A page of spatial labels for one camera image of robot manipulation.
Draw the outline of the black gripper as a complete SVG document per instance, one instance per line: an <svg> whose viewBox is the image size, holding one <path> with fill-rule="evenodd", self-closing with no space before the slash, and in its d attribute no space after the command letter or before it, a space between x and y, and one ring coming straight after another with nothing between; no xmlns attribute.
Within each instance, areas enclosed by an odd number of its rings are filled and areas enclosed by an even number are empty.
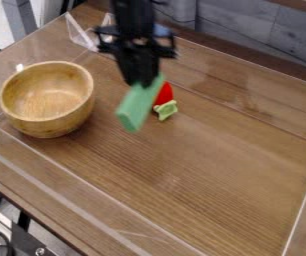
<svg viewBox="0 0 306 256"><path fill-rule="evenodd" d="M174 31L157 22L155 6L163 5L163 2L159 0L110 0L110 2L115 23L94 29L100 41L99 50L116 54L126 82L133 85L141 80L143 87L147 88L159 75L159 58L177 57Z"/></svg>

